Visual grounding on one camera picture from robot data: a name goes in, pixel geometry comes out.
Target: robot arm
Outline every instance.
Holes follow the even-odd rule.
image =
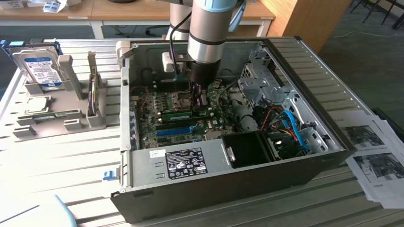
[[[175,58],[173,53],[169,58],[175,66],[186,63],[186,74],[189,78],[189,92],[193,103],[193,110],[201,110],[207,106],[206,89],[213,82],[223,51],[226,31],[231,21],[233,8],[245,0],[194,0],[179,1],[182,4],[170,3],[170,29],[166,39],[171,32],[174,39],[187,38],[187,56],[185,61]],[[191,11],[190,19],[182,21]]]

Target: power supply label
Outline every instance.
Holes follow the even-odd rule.
[[[165,161],[171,180],[207,173],[201,148],[166,152]]]

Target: paper sheet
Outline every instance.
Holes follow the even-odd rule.
[[[330,112],[357,148],[345,160],[366,199],[404,208],[404,144],[386,121],[362,111]]]

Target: motherboard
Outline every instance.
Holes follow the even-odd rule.
[[[130,100],[137,104],[139,149],[213,140],[237,132],[227,97],[218,97],[223,89],[217,80],[207,87],[209,108],[193,112],[186,83],[133,87]]]

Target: gray carpet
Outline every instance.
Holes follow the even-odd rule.
[[[379,25],[383,13],[374,12],[366,22],[367,9],[358,6],[353,14],[347,12],[334,28],[319,57],[334,73],[351,88],[369,107],[379,107],[404,127],[404,36],[374,37],[350,34],[345,38],[334,38],[350,31],[367,32],[382,35],[404,34],[404,27],[398,31],[390,29],[395,18],[389,17]],[[126,26],[122,32],[129,37],[147,37],[145,26]],[[151,31],[155,36],[166,33],[166,28]],[[114,35],[110,27],[103,27],[105,38],[125,38]],[[30,38],[85,39],[93,38],[87,26],[0,26],[0,39],[9,41],[29,41]],[[0,52],[0,97],[11,78],[15,66]]]
[[[365,23],[367,9],[358,6],[351,14],[346,9],[333,33],[318,54],[343,83],[373,108],[378,107],[404,128],[404,36],[375,37],[363,34],[345,35],[350,31],[379,35],[404,35],[404,26],[390,27],[397,18],[373,12]]]

